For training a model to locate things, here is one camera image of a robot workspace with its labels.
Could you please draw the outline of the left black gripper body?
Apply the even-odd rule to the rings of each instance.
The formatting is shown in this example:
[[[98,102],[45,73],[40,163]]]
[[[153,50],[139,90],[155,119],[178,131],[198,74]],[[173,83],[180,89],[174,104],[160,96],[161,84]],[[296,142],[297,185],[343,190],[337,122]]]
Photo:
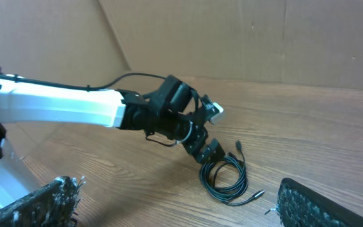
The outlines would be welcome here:
[[[125,105],[120,128],[144,131],[146,139],[155,133],[182,143],[190,155],[199,154],[208,138],[205,123],[209,121],[209,97],[180,79],[169,75],[158,89],[139,94],[118,90]]]

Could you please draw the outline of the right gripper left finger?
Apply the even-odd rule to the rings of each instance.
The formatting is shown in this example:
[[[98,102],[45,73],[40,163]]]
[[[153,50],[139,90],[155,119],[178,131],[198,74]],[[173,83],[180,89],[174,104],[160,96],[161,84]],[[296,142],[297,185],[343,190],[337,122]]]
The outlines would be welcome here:
[[[0,227],[75,227],[83,179],[61,176],[0,209]]]

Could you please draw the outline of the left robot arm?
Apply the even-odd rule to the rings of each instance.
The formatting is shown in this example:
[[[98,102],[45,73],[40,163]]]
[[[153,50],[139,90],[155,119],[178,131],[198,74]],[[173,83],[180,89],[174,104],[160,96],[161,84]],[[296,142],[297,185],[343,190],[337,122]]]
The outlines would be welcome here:
[[[76,226],[74,218],[84,180],[57,177],[37,190],[11,199],[10,192],[29,183],[3,156],[5,124],[66,122],[162,134],[182,144],[197,163],[223,159],[217,140],[208,140],[206,122],[215,122],[223,108],[174,76],[145,95],[103,86],[71,86],[4,74],[0,68],[0,226]]]

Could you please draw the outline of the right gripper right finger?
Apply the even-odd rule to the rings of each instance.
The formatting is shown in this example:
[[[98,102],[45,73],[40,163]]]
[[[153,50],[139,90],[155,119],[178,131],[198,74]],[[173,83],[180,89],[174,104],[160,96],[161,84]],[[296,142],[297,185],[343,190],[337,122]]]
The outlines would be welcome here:
[[[288,227],[363,227],[363,217],[305,185],[283,178],[275,211]]]

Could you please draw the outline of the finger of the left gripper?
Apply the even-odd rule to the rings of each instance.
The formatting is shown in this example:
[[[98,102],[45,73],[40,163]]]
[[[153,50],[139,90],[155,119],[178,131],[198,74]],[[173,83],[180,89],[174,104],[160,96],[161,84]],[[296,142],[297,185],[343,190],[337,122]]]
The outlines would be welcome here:
[[[215,163],[221,161],[225,152],[217,139],[206,144],[196,155],[195,161],[200,164]]]

